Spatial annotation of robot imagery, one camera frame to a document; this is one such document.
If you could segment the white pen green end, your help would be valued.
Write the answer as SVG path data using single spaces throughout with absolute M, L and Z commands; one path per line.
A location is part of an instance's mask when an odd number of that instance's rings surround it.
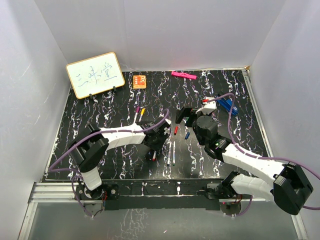
M 169 144 L 168 144 L 168 156 L 167 156 L 167 167 L 170 167 L 171 166 L 171 154 L 172 153 L 172 142 L 170 141 Z

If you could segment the white pen blue end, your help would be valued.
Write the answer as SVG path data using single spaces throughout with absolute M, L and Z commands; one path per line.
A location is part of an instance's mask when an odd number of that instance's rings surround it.
M 172 150 L 172 166 L 176 165 L 176 142 L 173 142 L 173 150 Z

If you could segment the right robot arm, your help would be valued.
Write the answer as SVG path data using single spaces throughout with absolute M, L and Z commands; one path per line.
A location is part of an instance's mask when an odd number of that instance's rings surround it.
M 175 122 L 187 118 L 185 126 L 192 128 L 198 144 L 213 159 L 236 166 L 252 176 L 231 172 L 211 193 L 233 199 L 251 195 L 274 202 L 290 215 L 297 215 L 313 192 L 302 167 L 289 160 L 264 159 L 232 143 L 218 132 L 218 124 L 205 108 L 183 107 L 176 112 Z

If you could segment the orange notepad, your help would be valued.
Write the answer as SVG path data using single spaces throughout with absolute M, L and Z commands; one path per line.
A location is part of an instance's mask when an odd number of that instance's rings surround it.
M 145 75 L 134 75 L 132 78 L 132 87 L 135 90 L 146 89 L 147 79 Z

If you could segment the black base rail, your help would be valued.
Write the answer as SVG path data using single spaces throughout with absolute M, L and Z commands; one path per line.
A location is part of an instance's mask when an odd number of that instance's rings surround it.
M 221 190 L 221 179 L 103 180 L 95 190 L 83 183 L 74 198 L 84 204 L 101 203 L 105 211 L 126 209 L 206 209 L 219 211 L 223 203 L 239 205 L 250 197 Z

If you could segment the white pen purple end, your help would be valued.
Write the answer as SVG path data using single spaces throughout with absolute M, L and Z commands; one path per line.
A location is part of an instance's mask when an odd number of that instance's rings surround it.
M 134 119 L 133 119 L 134 123 L 137 121 L 137 117 L 138 117 L 138 114 L 139 114 L 139 112 L 136 112 L 136 109 L 135 109 L 135 115 L 134 115 Z

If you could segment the white pen yellow end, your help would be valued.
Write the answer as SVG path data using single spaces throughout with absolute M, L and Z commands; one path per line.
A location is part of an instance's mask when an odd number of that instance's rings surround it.
M 141 121 L 142 121 L 143 115 L 144 115 L 144 114 L 141 114 L 141 112 L 140 112 L 139 122 L 141 122 Z

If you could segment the pink plastic piece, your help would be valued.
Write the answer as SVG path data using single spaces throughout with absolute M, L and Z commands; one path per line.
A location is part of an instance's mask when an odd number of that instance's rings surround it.
M 190 79 L 190 80 L 196 80 L 197 79 L 196 75 L 185 73 L 185 72 L 172 71 L 171 75 L 174 76 L 174 77 L 186 78 L 186 79 Z

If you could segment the small whiteboard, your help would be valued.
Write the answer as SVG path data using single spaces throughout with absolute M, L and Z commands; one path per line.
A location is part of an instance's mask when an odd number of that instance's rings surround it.
M 114 52 L 69 63 L 65 68 L 79 100 L 125 85 L 125 78 Z

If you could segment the white pen red end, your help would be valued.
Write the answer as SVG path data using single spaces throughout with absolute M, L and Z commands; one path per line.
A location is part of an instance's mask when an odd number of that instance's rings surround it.
M 154 151 L 153 156 L 152 156 L 152 161 L 156 160 L 156 156 L 157 156 L 157 151 Z

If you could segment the blue pen cap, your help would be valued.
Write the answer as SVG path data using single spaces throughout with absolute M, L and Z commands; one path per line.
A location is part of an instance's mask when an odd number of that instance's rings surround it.
M 190 136 L 190 132 L 187 132 L 184 139 L 187 140 L 189 136 Z

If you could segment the blue stapler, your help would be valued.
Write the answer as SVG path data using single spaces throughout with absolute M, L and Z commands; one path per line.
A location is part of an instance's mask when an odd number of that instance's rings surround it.
M 230 111 L 231 106 L 232 106 L 232 103 L 233 103 L 233 101 L 232 101 L 230 98 L 227 98 L 227 97 L 220 98 L 220 99 L 217 100 L 217 102 L 218 102 L 223 108 L 225 108 L 228 112 Z M 231 114 L 232 114 L 233 116 L 235 116 L 235 115 L 238 114 L 238 108 L 237 108 L 235 105 L 234 105 L 233 108 L 232 108 Z

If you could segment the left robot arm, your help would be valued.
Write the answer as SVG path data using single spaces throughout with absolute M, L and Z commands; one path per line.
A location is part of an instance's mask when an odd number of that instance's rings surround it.
M 90 124 L 68 149 L 84 181 L 82 192 L 93 200 L 103 195 L 98 164 L 107 151 L 126 145 L 145 145 L 158 152 L 170 135 L 171 123 L 171 120 L 159 117 L 155 121 L 143 120 L 125 127 L 99 128 Z

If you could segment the red pen cap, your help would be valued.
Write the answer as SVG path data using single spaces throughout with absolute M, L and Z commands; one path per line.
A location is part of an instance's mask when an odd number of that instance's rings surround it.
M 177 134 L 177 132 L 178 132 L 178 128 L 179 128 L 178 126 L 176 126 L 176 127 L 175 127 L 175 129 L 174 129 L 174 135 L 176 135 L 176 134 Z

